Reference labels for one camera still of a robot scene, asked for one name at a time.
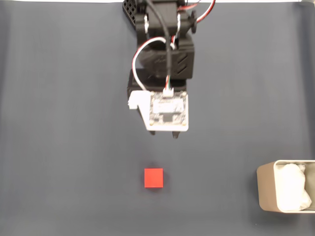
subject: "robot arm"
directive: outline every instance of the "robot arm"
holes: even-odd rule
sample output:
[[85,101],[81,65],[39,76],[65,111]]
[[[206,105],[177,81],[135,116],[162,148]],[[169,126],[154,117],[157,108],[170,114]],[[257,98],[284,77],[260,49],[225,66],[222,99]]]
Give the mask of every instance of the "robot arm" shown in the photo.
[[[186,80],[192,78],[194,45],[188,31],[196,33],[197,23],[212,10],[196,17],[186,10],[185,0],[124,0],[123,11],[136,29],[138,50],[132,60],[127,93],[129,108],[138,109],[146,129],[187,131],[188,94]],[[143,69],[135,68],[139,59]]]

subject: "circuit board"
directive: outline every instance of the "circuit board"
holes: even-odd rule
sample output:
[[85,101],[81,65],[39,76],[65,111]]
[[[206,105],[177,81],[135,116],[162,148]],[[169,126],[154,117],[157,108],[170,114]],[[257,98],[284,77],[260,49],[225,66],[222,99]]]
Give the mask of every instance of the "circuit board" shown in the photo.
[[150,101],[150,125],[187,125],[187,93],[174,92],[165,97],[163,92],[152,92]]

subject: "red cube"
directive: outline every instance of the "red cube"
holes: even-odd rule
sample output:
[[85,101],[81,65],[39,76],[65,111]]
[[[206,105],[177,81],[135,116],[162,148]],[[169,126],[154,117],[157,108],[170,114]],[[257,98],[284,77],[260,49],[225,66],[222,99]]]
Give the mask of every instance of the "red cube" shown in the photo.
[[145,188],[163,188],[163,169],[150,168],[144,169],[144,187]]

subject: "table surface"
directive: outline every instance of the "table surface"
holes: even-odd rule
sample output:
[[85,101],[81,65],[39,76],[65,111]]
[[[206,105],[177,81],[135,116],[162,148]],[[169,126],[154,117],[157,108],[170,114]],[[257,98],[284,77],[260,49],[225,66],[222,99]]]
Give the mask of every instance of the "table surface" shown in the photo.
[[314,216],[260,209],[255,173],[314,158],[311,4],[216,4],[177,140],[128,109],[121,3],[0,2],[0,27],[0,236],[314,235]]

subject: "white tissue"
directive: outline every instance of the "white tissue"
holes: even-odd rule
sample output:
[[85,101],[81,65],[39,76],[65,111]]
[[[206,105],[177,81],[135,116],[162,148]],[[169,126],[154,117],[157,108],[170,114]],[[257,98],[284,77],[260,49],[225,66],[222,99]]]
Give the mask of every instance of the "white tissue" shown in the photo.
[[311,198],[305,191],[305,165],[286,164],[275,168],[277,203],[283,211],[309,208]]

